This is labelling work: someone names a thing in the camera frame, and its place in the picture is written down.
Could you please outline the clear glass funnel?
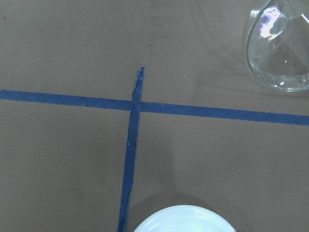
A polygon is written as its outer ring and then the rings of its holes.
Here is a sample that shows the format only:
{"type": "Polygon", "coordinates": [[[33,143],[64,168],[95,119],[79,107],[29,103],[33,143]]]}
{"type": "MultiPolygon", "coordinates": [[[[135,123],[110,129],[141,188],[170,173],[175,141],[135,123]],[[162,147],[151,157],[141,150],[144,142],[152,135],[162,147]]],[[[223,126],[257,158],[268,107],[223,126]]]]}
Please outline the clear glass funnel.
{"type": "Polygon", "coordinates": [[[246,62],[259,83],[286,92],[309,89],[307,0],[257,0],[243,40],[246,62]]]}

